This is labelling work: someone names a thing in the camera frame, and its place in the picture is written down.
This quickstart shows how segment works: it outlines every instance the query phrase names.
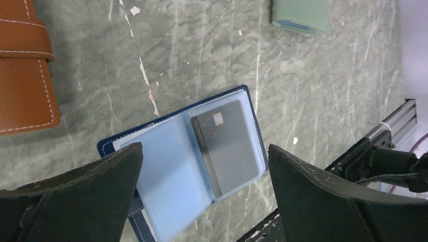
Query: navy blue leather cover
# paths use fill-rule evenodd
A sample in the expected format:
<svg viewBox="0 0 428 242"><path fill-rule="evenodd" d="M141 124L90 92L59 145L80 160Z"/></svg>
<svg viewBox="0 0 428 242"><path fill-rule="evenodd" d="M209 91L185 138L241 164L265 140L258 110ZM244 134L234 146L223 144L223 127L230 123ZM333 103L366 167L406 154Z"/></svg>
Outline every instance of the navy blue leather cover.
<svg viewBox="0 0 428 242"><path fill-rule="evenodd" d="M257 118L256 118L256 115L255 115L255 112L254 112L254 107L252 105L251 98L250 98L250 92L249 92L248 86L246 86L246 85L241 85L241 86L238 86L238 87L233 88L231 90L228 90L228 91L222 92L220 94L217 94L215 96L206 98L206 99L204 99L202 101L196 102L196 103L194 103L192 105L184 107L184 108L182 108L180 110L177 110L175 112L172 112L172 113L170 113L168 115L159 117L159 118L157 118L157 119L155 119L153 121L150 121L148 123L142 124L142 125L137 126L135 128L123 131L123 132L121 132L119 134L116 134L116 135L113 135L113 136L108 137L106 139L103 139L103 140L99 141L98 144L97 144L98 152L101 155L101 157L105 157L105 156L107 156L107 155L115 152L115 148L113 147L113 141L118 140L118 139L120 139L122 137L125 137L127 135L130 135L130 134L132 134L132 133L134 133L136 131L142 130L142 129L144 129L144 128L148 127L148 126L151 126L153 124L157 124L159 122L165 121L165 120L167 120L167 119L169 119L169 118L171 118L171 117L173 117L173 116L175 116L177 114L180 114L182 112L190 110L190 109L192 109L192 108L194 108L196 106L199 106L201 104L204 104L206 102L215 100L217 98L220 98L222 96L225 96L227 94L230 94L230 93L233 93L233 92L236 92L236 91L239 91L239 90L245 90L246 93L247 93L248 101L250 103L252 114L253 114L253 117L254 117L254 124L256 126L258 138L259 138L259 141L260 141L260 146L261 146L261 149L262 149L262 152L263 152L264 162L266 164L266 170L268 170L269 169L268 157L266 156L266 151L264 149L264 144L263 144L263 139L261 137L260 127L258 125ZM149 227L147 225L147 222L145 221L144 216L141 213L141 210L143 208L144 208L144 206L143 206L143 203L141 202L140 196L138 195L137 190L135 190L134 197L132 199L132 203L131 203L131 206L130 206L130 209L129 209L129 212L128 212L129 221L131 222L131 225L132 225L132 227L134 229L134 232L137 235L137 238L138 238L138 240L140 242L152 242L152 241L154 242L155 241L154 237L151 234L150 229L149 229Z"/></svg>

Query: green card holder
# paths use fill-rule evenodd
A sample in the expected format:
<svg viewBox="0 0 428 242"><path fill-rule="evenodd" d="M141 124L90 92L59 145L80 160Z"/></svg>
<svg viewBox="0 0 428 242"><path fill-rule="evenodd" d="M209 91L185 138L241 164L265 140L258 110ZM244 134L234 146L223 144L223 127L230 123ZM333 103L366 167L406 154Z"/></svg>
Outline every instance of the green card holder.
<svg viewBox="0 0 428 242"><path fill-rule="evenodd" d="M327 31L328 0L273 0L272 24L275 27L305 34Z"/></svg>

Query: black card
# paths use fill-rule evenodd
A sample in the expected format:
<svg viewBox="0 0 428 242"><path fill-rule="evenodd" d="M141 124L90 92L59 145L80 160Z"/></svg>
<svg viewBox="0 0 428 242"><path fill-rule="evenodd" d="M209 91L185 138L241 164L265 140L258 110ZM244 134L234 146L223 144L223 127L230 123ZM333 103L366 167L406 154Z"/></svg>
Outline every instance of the black card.
<svg viewBox="0 0 428 242"><path fill-rule="evenodd" d="M259 175L239 100L191 118L216 197Z"/></svg>

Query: card chip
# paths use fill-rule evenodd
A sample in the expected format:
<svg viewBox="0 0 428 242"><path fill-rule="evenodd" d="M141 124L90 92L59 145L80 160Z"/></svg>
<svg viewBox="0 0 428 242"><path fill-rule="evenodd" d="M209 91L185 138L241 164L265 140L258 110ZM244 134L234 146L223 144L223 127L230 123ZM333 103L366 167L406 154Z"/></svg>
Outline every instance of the card chip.
<svg viewBox="0 0 428 242"><path fill-rule="evenodd" d="M215 113L212 117L214 118L214 122L216 123L216 126L219 126L224 123L221 112Z"/></svg>

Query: card holder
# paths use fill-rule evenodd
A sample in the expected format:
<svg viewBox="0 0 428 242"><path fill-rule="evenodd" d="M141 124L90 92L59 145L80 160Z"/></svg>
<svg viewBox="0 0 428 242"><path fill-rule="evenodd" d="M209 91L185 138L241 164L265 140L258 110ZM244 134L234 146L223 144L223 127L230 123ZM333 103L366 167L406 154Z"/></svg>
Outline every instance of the card holder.
<svg viewBox="0 0 428 242"><path fill-rule="evenodd" d="M272 24L275 27L314 34L327 31L328 0L272 0Z"/></svg>
<svg viewBox="0 0 428 242"><path fill-rule="evenodd" d="M104 139L98 150L105 156L135 142L143 145L134 196L142 206L132 206L130 221L140 241L170 241L268 168L245 85Z"/></svg>

